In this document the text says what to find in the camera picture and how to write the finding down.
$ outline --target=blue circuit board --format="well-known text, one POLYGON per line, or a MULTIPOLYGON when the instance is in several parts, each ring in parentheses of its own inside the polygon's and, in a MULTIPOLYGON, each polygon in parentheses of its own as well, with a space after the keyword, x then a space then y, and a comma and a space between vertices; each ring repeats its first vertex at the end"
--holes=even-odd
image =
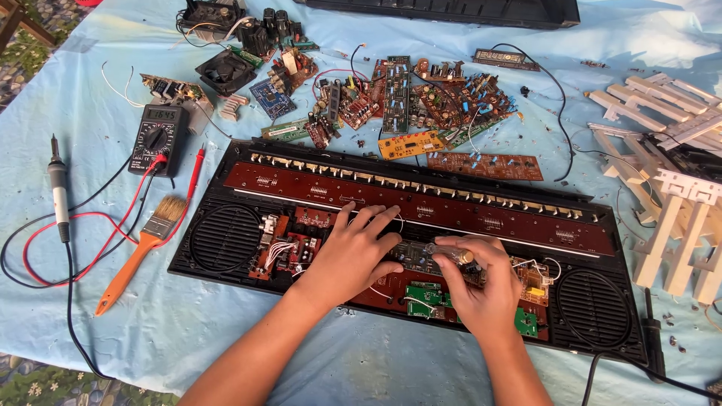
POLYGON ((251 94, 256 98, 258 104, 261 105, 271 120, 275 120, 296 109, 291 98, 283 93, 279 93, 271 84, 270 79, 251 86, 251 94))

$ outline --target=orange brush handle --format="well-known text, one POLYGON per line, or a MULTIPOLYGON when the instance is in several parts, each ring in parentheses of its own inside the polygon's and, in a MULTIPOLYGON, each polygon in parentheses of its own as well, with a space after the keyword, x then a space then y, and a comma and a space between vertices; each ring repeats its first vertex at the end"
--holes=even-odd
POLYGON ((118 272, 116 277, 110 281, 108 289, 105 289, 103 296, 100 298, 100 302, 97 304, 95 309, 95 315, 101 316, 105 313, 123 294, 135 271, 138 270, 140 263, 143 262, 143 258, 148 252, 153 249, 156 244, 161 243, 162 240, 158 237, 151 236, 147 233, 140 233, 140 241, 138 241, 138 247, 133 252, 133 255, 128 259, 125 265, 118 272))

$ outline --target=light blue tablecloth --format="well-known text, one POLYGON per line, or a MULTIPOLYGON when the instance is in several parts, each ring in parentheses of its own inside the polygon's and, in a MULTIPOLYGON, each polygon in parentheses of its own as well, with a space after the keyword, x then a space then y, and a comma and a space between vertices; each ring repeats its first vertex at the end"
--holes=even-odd
MULTIPOLYGON (((193 69, 218 53, 219 47, 194 48, 183 41, 169 49, 181 38, 175 31, 174 18, 184 6, 181 0, 105 0, 0 116, 3 240, 27 219, 52 210, 45 174, 52 133, 60 139, 61 153, 70 169, 71 203, 82 201, 100 187, 129 155, 141 110, 131 107, 104 83, 100 75, 104 61, 108 61, 108 79, 118 89, 125 85, 134 66, 136 74, 128 95, 139 103, 148 103, 151 96, 138 72, 198 81, 193 69)), ((563 84, 568 96, 563 119, 570 134, 588 121, 610 124, 601 117, 603 109, 585 99, 583 92, 605 88, 636 74, 629 68, 644 69, 643 77, 651 75, 653 69, 664 71, 709 91, 719 89, 722 72, 722 4, 716 0, 580 0, 582 24, 556 31, 325 12, 290 0, 248 0, 250 15, 261 16, 264 7, 286 9, 292 20, 304 24, 308 36, 322 47, 321 52, 313 54, 321 70, 347 69, 348 59, 337 51, 351 54, 359 43, 368 44, 355 60, 356 69, 365 74, 370 74, 374 60, 387 55, 469 61, 476 48, 513 43, 563 84), (371 61, 364 62, 363 57, 371 61), (580 64, 588 59, 612 68, 580 64)), ((491 130, 477 137, 476 144, 483 152, 536 155, 546 181, 535 186, 590 194, 596 196, 595 202, 614 205, 619 181, 602 176, 599 168, 603 161, 596 154, 575 157, 568 186, 552 182, 563 173, 569 156, 556 117, 549 112, 559 110, 560 94, 544 73, 496 69, 471 62, 464 68, 467 74, 499 74, 500 87, 515 95, 518 109, 525 116, 523 123, 510 118, 496 132, 491 130), (534 91, 528 99, 519 94, 523 85, 534 91)), ((259 79, 264 77, 262 69, 259 79)), ((240 94, 250 95, 248 88, 240 94)), ((297 90, 293 99, 298 110, 279 122, 306 114, 305 103, 308 101, 310 108, 313 100, 310 85, 297 90)), ((271 122, 260 108, 246 106, 240 114, 237 123, 217 113, 213 118, 226 132, 243 139, 257 136, 258 129, 271 122)), ((617 125, 638 128, 633 124, 623 120, 617 125)), ((371 121, 354 140, 354 132, 346 128, 330 149, 358 154, 376 151, 378 125, 378 120, 371 121), (359 149, 356 139, 364 139, 365 148, 359 149)), ((194 162, 192 155, 202 142, 209 149, 191 212, 228 143, 211 126, 204 135, 192 138, 175 180, 178 193, 185 193, 194 162)), ((582 148, 598 147, 588 131, 580 133, 574 143, 582 148)), ((470 150, 468 145, 461 148, 470 150)), ((124 172, 85 209, 121 217, 138 180, 138 176, 124 172)), ((169 192, 168 180, 155 180, 148 208, 169 192)), ((631 193, 622 189, 619 208, 630 225, 635 224, 631 207, 637 204, 631 193)), ((149 217, 148 212, 142 217, 141 224, 149 217)), ((620 227, 625 247, 632 247, 636 238, 620 227)), ((633 227, 643 236, 650 235, 649 230, 633 227)), ((110 226, 104 220, 84 217, 73 222, 72 230, 76 265, 84 266, 107 238, 110 226)), ((18 236, 8 256, 13 273, 27 280, 30 278, 22 271, 20 253, 31 232, 18 236)), ((57 238, 56 232, 50 230, 30 249, 33 266, 55 280, 67 276, 64 249, 57 238)), ((182 394, 231 342, 274 305, 277 297, 169 275, 166 269, 178 240, 176 236, 165 248, 150 254, 122 298, 96 319, 92 313, 100 294, 133 247, 124 244, 100 262, 77 284, 74 320, 80 340, 101 371, 144 388, 182 394)), ((709 250, 700 249, 698 254, 708 254, 709 250)), ((635 255, 627 251, 627 259, 633 268, 635 255)), ((661 275, 657 288, 661 287, 661 275)), ((0 277, 0 292, 0 351, 87 370, 66 330, 66 288, 30 290, 0 277)), ((653 292, 659 294, 659 299, 653 301, 657 318, 667 312, 674 315, 674 327, 664 325, 662 332, 670 377, 695 386, 720 378, 722 335, 706 322, 702 311, 690 309, 691 285, 684 297, 677 298, 679 303, 661 289, 653 292), (687 349, 686 354, 666 344, 671 334, 687 349)), ((552 399, 559 405, 578 404, 590 358, 538 347, 528 350, 552 399)), ((481 353, 469 334, 339 310, 332 311, 308 335, 269 402, 485 405, 492 403, 492 392, 481 353)), ((671 386, 654 385, 630 366, 603 361, 591 404, 613 403, 706 405, 707 400, 671 386)))

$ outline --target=forearm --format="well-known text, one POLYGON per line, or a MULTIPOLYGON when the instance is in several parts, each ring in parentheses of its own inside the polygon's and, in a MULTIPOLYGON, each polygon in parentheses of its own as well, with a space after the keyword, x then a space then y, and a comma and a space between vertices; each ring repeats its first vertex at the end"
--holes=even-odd
POLYGON ((553 405, 516 331, 507 339, 479 341, 497 406, 553 405))
POLYGON ((303 338, 324 315, 289 290, 203 372, 178 406, 262 405, 303 338))

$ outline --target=paintbrush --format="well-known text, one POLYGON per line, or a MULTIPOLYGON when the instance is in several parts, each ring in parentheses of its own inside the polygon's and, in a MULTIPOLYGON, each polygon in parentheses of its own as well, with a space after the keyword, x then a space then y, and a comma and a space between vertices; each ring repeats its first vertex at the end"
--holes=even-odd
POLYGON ((162 243, 168 237, 175 222, 181 218, 186 205, 187 201, 185 199, 175 196, 166 196, 160 201, 155 212, 153 212, 153 216, 150 217, 148 223, 145 223, 143 230, 140 232, 140 239, 135 252, 110 282, 108 289, 105 289, 95 309, 96 316, 105 313, 121 297, 141 262, 143 262, 143 258, 154 246, 162 243))

